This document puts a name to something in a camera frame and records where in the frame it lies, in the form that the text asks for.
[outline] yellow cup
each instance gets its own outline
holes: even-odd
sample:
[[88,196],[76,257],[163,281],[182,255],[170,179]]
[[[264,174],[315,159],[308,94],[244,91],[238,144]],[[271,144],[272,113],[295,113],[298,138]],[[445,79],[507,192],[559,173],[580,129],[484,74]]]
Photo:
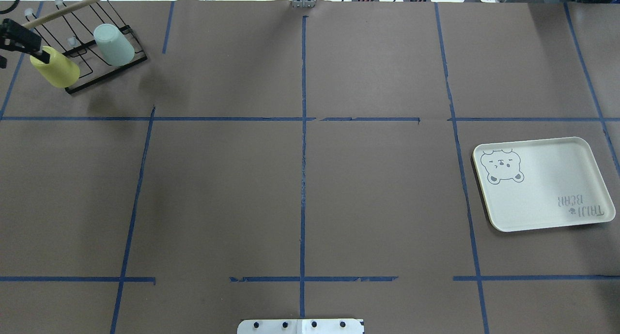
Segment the yellow cup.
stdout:
[[53,87],[64,88],[73,85],[79,78],[78,65],[52,47],[43,46],[42,48],[49,53],[49,63],[43,63],[31,56],[32,66],[37,68]]

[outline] wooden handle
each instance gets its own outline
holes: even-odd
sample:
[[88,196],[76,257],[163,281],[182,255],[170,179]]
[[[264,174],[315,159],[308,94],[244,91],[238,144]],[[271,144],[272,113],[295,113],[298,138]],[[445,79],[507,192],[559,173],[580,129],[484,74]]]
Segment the wooden handle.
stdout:
[[82,0],[80,2],[76,2],[73,5],[69,5],[68,7],[61,8],[56,12],[52,12],[51,14],[45,15],[43,17],[39,17],[34,21],[24,23],[22,26],[26,29],[32,29],[39,25],[45,24],[53,19],[56,19],[62,15],[70,14],[73,11],[79,10],[82,7],[87,7],[88,5],[92,5],[100,0]]

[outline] rectangular tray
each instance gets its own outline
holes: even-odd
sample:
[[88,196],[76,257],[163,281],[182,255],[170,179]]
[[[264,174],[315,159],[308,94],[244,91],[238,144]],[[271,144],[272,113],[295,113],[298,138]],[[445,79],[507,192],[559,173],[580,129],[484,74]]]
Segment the rectangular tray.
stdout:
[[589,144],[579,137],[480,144],[472,154],[491,224],[511,232],[616,216]]

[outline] bear face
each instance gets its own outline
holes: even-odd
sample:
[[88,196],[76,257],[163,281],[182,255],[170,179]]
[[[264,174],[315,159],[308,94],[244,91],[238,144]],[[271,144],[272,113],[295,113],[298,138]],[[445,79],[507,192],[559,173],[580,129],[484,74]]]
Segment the bear face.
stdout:
[[502,180],[523,181],[521,158],[512,149],[484,151],[480,163],[487,170],[487,180],[491,184],[499,184]]

